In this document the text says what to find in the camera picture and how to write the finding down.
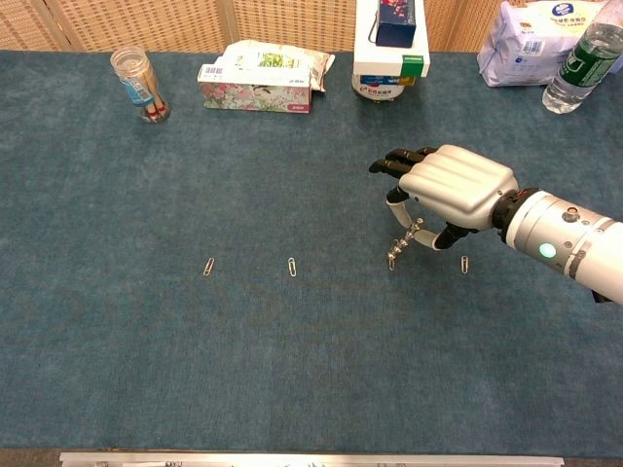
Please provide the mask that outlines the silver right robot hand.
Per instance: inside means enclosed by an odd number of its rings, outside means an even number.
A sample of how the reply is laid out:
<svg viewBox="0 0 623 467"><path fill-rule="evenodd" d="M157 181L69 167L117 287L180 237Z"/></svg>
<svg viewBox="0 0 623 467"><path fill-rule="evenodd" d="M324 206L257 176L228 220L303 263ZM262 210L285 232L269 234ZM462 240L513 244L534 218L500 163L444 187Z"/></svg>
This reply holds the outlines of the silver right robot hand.
<svg viewBox="0 0 623 467"><path fill-rule="evenodd" d="M407 230L393 247L395 253L411 241L441 251L468 234L489 230L498 203L519 192L510 167L450 144L393 149L372 162L369 171L397 179L397 186L385 196L386 205ZM406 208L409 199L443 218L444 230L427 231L422 220L412 219Z"/></svg>

